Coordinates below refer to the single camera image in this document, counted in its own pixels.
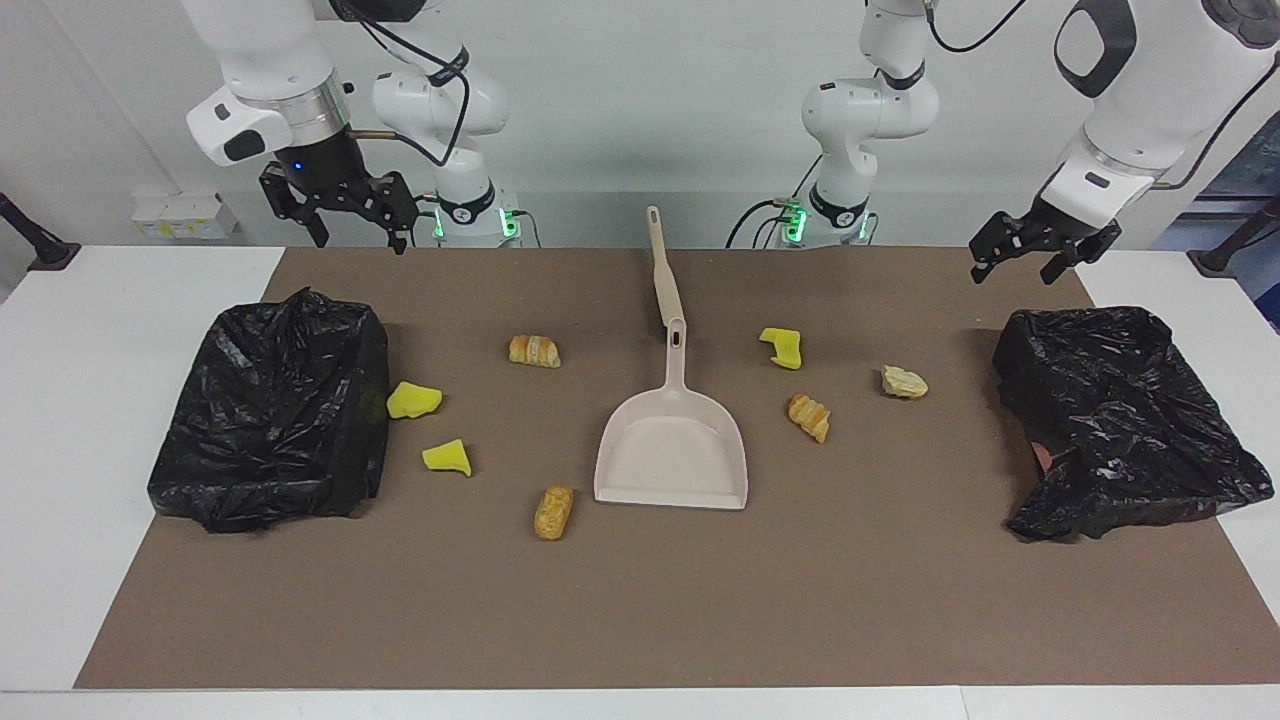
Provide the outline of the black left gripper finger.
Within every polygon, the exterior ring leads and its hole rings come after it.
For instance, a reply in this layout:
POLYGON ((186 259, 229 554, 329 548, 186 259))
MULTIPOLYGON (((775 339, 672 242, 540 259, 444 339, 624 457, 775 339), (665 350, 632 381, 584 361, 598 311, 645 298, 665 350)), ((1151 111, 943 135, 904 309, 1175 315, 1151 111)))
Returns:
POLYGON ((998 264, 1028 255, 1034 245, 1034 223, 1005 211, 995 213, 968 243, 973 260, 973 282, 984 283, 998 264))
POLYGON ((1039 272, 1042 282, 1053 284, 1068 269, 1082 263, 1097 263, 1114 246, 1121 232, 1120 225, 1106 225, 1080 238, 1055 234, 1050 242, 1053 256, 1039 272))

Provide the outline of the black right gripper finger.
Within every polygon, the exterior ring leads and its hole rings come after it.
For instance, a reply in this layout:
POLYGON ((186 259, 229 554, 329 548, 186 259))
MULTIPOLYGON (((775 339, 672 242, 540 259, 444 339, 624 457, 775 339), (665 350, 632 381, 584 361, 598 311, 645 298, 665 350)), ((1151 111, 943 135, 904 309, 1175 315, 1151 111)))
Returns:
POLYGON ((259 183, 278 219, 303 227, 315 247, 326 247, 330 234, 317 214, 317 202, 314 199, 300 201, 294 196, 294 190, 279 163, 266 164, 259 176, 259 183))
POLYGON ((417 219, 417 200, 399 172, 372 178, 372 222, 385 231, 396 254, 404 254, 410 246, 417 219))

